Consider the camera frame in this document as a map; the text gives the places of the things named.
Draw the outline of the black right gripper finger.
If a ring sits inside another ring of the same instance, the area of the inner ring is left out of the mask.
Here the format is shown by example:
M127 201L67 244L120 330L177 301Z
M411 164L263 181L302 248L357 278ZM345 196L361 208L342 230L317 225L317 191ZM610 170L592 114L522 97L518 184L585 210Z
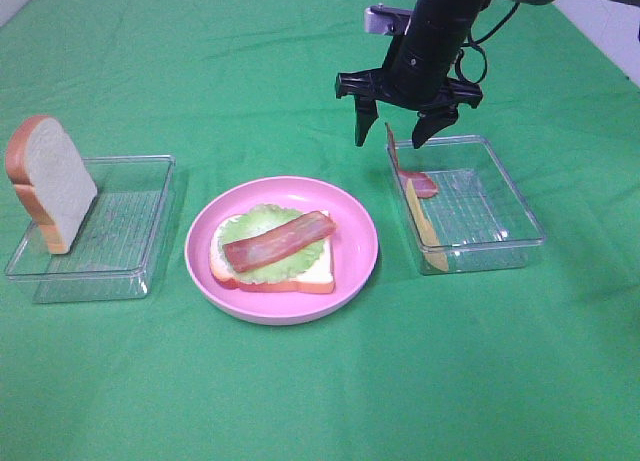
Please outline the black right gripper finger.
M458 108L455 105L418 112L417 122L411 135L413 147L415 149L422 147L437 133L455 124L458 116Z
M375 99L355 95L354 107L356 114L354 140L357 147L362 147L371 126L378 119L377 103Z

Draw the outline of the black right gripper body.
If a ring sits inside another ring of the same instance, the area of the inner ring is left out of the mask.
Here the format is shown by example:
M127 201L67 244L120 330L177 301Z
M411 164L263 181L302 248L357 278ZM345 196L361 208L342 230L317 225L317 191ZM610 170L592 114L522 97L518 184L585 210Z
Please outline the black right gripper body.
M389 46L380 68L340 73L336 96L352 95L412 111L430 111L448 105L482 101L478 84L448 76L468 29L411 25Z

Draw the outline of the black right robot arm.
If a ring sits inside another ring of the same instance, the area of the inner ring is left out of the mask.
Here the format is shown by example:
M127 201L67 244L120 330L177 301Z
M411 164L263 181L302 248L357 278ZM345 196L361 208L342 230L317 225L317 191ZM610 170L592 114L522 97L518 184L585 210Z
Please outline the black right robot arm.
M511 0L515 4L545 5L554 0ZM639 0L610 0L637 5ZM337 97L352 96L355 103L355 143L364 144L378 117L380 102L416 112L412 143L419 148L458 119L458 107L475 108L483 93L477 82L461 74L458 67L465 46L478 43L471 29L478 14L491 0L417 0L413 9L383 4L368 7L366 31L387 35L392 41L381 67L336 78Z

